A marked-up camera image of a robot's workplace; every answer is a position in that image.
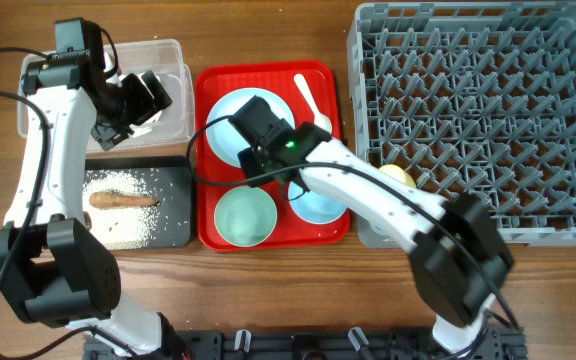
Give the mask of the white plastic spoon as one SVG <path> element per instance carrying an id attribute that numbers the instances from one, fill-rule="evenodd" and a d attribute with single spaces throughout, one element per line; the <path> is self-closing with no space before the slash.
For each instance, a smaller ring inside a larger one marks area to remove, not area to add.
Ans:
<path id="1" fill-rule="evenodd" d="M 319 111 L 319 108 L 314 100 L 312 92 L 303 74 L 297 73 L 293 77 L 293 81 L 297 86 L 302 97 L 306 101 L 307 105 L 313 113 L 313 122 L 319 128 L 325 130 L 327 133 L 332 133 L 332 122 L 331 120 Z"/>

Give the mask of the mint green bowl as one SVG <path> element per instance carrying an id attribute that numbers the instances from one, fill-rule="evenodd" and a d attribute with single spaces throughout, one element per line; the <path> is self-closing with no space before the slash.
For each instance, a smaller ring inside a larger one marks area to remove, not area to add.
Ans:
<path id="1" fill-rule="evenodd" d="M 236 247 L 253 247 L 274 232 L 278 210 L 264 190 L 240 186 L 227 191 L 217 202 L 214 224 L 218 234 Z"/>

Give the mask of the light blue bowl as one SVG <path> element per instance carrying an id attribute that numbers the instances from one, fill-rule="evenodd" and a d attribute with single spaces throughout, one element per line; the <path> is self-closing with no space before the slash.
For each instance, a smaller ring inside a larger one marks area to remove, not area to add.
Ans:
<path id="1" fill-rule="evenodd" d="M 313 191 L 305 191 L 298 184 L 291 182 L 288 187 L 288 198 L 293 212 L 303 221 L 325 225 L 339 219 L 347 207 L 338 201 L 319 195 Z"/>

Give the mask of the brown bread stick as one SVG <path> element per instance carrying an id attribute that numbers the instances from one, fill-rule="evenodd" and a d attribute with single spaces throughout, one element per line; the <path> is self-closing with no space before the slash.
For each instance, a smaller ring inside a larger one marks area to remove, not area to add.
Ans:
<path id="1" fill-rule="evenodd" d="M 150 196 L 126 195 L 115 192 L 94 192 L 89 196 L 88 203 L 97 209 L 152 207 L 159 200 Z"/>

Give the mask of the yellow plastic cup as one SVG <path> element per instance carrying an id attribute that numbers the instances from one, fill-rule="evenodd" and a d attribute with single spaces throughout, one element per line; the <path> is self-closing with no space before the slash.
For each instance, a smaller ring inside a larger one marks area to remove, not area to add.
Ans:
<path id="1" fill-rule="evenodd" d="M 394 164 L 383 165 L 379 168 L 379 170 L 400 183 L 403 183 L 412 188 L 416 187 L 416 183 L 412 178 L 412 176 L 397 165 Z"/>

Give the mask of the white napkin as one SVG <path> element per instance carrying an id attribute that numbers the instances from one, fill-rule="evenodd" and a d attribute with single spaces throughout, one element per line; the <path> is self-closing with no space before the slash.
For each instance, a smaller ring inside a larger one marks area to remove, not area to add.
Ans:
<path id="1" fill-rule="evenodd" d="M 146 81 L 143 79 L 143 76 L 145 75 L 145 72 L 141 72 L 138 73 L 137 76 L 139 78 L 139 80 L 141 81 L 141 83 L 146 87 L 146 90 L 149 92 L 149 94 L 151 95 L 151 97 L 154 97 L 154 94 L 152 92 L 152 90 L 148 87 L 148 85 L 146 84 Z M 143 124 L 141 125 L 132 125 L 131 129 L 133 130 L 133 134 L 132 137 L 133 138 L 137 138 L 137 137 L 143 137 L 146 134 L 152 132 L 152 127 L 158 123 L 160 121 L 160 117 L 162 115 L 162 111 L 159 110 L 157 113 L 155 113 L 153 116 L 151 116 L 147 121 L 145 121 Z"/>

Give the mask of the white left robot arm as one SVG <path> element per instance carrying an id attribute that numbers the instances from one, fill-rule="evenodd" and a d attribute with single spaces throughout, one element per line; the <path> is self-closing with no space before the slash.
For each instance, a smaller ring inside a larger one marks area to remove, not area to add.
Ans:
<path id="1" fill-rule="evenodd" d="M 16 100 L 29 110 L 15 197 L 0 229 L 0 298 L 26 324 L 88 333 L 132 359 L 188 359 L 166 317 L 121 288 L 115 257 L 88 230 L 82 202 L 87 147 L 109 150 L 171 104 L 152 72 L 121 75 L 108 32 L 74 18 L 55 25 Z"/>

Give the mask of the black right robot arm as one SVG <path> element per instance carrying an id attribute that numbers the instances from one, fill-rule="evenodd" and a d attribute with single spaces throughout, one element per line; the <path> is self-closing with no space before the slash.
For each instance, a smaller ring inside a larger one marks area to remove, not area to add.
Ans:
<path id="1" fill-rule="evenodd" d="M 435 342 L 451 358 L 473 353 L 514 265 L 479 197 L 447 200 L 407 186 L 317 125 L 291 127 L 258 96 L 228 121 L 248 144 L 239 157 L 249 184 L 294 182 L 377 226 L 407 253 L 417 292 L 436 314 Z"/>

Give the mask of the clear plastic waste bin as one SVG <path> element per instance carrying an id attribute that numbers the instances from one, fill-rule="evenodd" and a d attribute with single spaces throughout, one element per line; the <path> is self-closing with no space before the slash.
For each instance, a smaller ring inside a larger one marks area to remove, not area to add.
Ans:
<path id="1" fill-rule="evenodd" d="M 186 143 L 195 133 L 194 93 L 190 70 L 183 63 L 182 49 L 174 39 L 105 45 L 106 68 L 119 65 L 109 81 L 118 85 L 128 74 L 151 71 L 162 83 L 172 104 L 162 110 L 160 121 L 143 137 L 132 135 L 111 150 L 113 152 Z"/>

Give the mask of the grey plastic dishwasher rack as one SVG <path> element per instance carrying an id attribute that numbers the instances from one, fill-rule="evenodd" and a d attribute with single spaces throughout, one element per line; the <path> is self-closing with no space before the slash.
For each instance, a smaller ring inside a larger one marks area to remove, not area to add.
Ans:
<path id="1" fill-rule="evenodd" d="M 576 1 L 365 3 L 347 63 L 361 159 L 576 246 Z"/>

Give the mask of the red plastic tray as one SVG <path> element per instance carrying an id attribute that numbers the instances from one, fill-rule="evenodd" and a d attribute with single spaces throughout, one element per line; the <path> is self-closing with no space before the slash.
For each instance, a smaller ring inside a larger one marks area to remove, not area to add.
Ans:
<path id="1" fill-rule="evenodd" d="M 334 76 L 317 60 L 216 66 L 204 70 L 195 83 L 196 128 L 201 129 L 209 121 L 210 111 L 223 96 L 243 88 L 261 88 L 278 95 L 290 108 L 297 124 L 312 121 L 312 111 L 294 84 L 297 73 L 305 77 L 319 110 L 332 121 L 332 135 L 340 139 L 343 132 Z M 348 211 L 331 223 L 311 224 L 299 218 L 292 210 L 292 204 L 282 198 L 278 183 L 265 184 L 262 189 L 272 197 L 278 220 L 269 238 L 257 246 L 259 249 L 331 244 L 349 230 Z M 214 221 L 218 201 L 228 191 L 227 187 L 197 185 L 198 236 L 205 246 L 217 252 L 239 249 L 221 237 Z"/>

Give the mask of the light blue plate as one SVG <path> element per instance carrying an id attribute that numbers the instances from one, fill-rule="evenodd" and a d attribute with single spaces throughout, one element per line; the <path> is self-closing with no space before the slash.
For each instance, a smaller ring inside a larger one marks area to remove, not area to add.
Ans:
<path id="1" fill-rule="evenodd" d="M 242 88 L 227 93 L 212 107 L 207 121 L 212 122 L 226 115 L 234 115 L 253 96 L 264 99 L 277 117 L 286 120 L 292 128 L 295 128 L 294 116 L 285 101 L 262 88 Z M 248 143 L 227 120 L 208 128 L 206 138 L 210 149 L 220 160 L 235 168 L 240 167 L 238 153 L 246 149 Z"/>

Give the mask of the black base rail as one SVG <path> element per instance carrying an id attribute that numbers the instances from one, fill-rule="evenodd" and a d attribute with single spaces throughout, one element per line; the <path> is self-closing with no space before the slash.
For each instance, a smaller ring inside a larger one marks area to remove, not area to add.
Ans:
<path id="1" fill-rule="evenodd" d="M 254 333 L 243 346 L 233 333 L 185 331 L 192 359 L 446 359 L 429 328 L 367 332 L 363 345 L 346 332 Z M 468 359 L 527 360 L 526 337 L 490 325 Z"/>

